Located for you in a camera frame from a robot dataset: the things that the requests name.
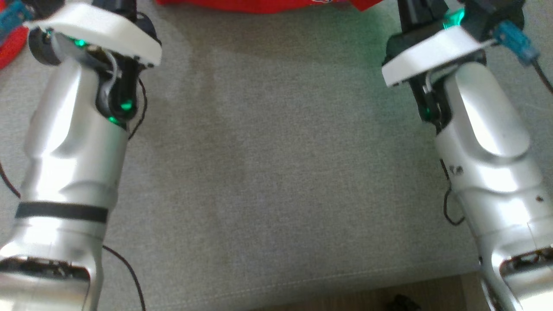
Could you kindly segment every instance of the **black cable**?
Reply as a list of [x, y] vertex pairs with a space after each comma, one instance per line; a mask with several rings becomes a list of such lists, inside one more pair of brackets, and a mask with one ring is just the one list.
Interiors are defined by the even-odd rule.
[[119, 258], [125, 266], [127, 266], [127, 269], [129, 269], [129, 272], [131, 273], [131, 276], [133, 277], [134, 284], [137, 286], [138, 291], [138, 298], [140, 299], [140, 307], [142, 308], [142, 311], [146, 311], [146, 303], [144, 302], [144, 295], [142, 294], [142, 288], [140, 287], [140, 283], [138, 282], [138, 278], [136, 273], [134, 273], [133, 267], [131, 264], [125, 259], [125, 257], [121, 256], [118, 252], [114, 251], [113, 249], [103, 245], [102, 248], [108, 252], [110, 252], [115, 257]]
[[447, 222], [449, 222], [452, 226], [459, 226], [461, 225], [464, 221], [465, 221], [465, 217], [463, 216], [463, 218], [459, 219], [458, 221], [453, 221], [451, 220], [451, 218], [449, 217], [449, 214], [447, 213], [447, 198], [450, 196], [451, 192], [453, 190], [451, 189], [451, 184], [450, 184], [450, 187], [449, 189], [446, 191], [446, 195], [444, 196], [444, 216], [447, 220]]
[[538, 73], [538, 76], [540, 76], [540, 80], [541, 82], [543, 82], [543, 84], [545, 85], [545, 87], [547, 87], [547, 90], [553, 94], [553, 85], [551, 85], [551, 82], [549, 81], [549, 79], [547, 78], [547, 76], [545, 75], [544, 71], [541, 69], [541, 66], [540, 64], [538, 63], [538, 60], [534, 60], [532, 62], [532, 66], [534, 67], [534, 69], [536, 70], [536, 72]]
[[2, 167], [2, 163], [0, 163], [0, 176], [2, 177], [2, 180], [4, 181], [6, 187], [8, 187], [9, 191], [11, 191], [17, 198], [21, 199], [21, 193], [19, 193], [19, 191], [17, 191], [17, 189], [9, 181], [6, 173], [4, 172], [4, 168]]
[[146, 96], [146, 87], [144, 87], [144, 83], [142, 83], [141, 79], [138, 79], [138, 83], [140, 83], [140, 87], [142, 88], [142, 96], [144, 97], [144, 107], [142, 108], [142, 115], [140, 116], [140, 119], [138, 120], [137, 125], [132, 130], [131, 135], [129, 135], [129, 140], [133, 139], [134, 135], [138, 131], [138, 128], [142, 125], [142, 122], [144, 122], [144, 119], [146, 118], [146, 110], [148, 110], [148, 97]]

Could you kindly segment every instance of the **black tape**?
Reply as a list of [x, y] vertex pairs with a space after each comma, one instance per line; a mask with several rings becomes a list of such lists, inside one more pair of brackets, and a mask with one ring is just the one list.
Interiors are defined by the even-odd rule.
[[15, 218], [56, 217], [107, 223], [108, 210], [96, 206], [52, 202], [20, 203]]

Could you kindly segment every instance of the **wooden floor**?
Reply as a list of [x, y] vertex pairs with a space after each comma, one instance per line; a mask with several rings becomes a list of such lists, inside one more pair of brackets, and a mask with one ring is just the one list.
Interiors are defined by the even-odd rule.
[[489, 311], [476, 273], [257, 311], [387, 311], [397, 294], [411, 298], [422, 311]]

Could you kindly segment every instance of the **blue connector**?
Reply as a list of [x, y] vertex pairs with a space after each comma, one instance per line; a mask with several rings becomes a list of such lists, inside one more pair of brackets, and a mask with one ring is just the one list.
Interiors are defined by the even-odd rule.
[[4, 11], [0, 12], [0, 45], [19, 26], [33, 19], [33, 13], [21, 2], [16, 0]]
[[540, 57], [540, 52], [532, 46], [530, 39], [513, 22], [501, 22], [493, 33], [501, 45], [513, 51], [521, 64], [529, 66]]

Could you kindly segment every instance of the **green led light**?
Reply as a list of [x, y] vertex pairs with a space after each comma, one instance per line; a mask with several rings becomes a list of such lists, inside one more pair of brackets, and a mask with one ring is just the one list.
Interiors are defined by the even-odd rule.
[[119, 125], [119, 121], [115, 117], [109, 117], [108, 120], [113, 124]]
[[432, 112], [430, 112], [430, 108], [426, 108], [424, 110], [424, 119], [427, 121], [432, 119]]
[[132, 100], [128, 100], [128, 101], [121, 104], [121, 109], [123, 109], [125, 111], [129, 111], [132, 108], [133, 108], [133, 101]]
[[451, 28], [453, 26], [460, 26], [464, 17], [465, 17], [464, 8], [461, 8], [455, 12], [448, 12], [444, 19], [444, 29]]
[[75, 40], [75, 45], [79, 48], [82, 48], [83, 46], [86, 46], [86, 41], [84, 40]]

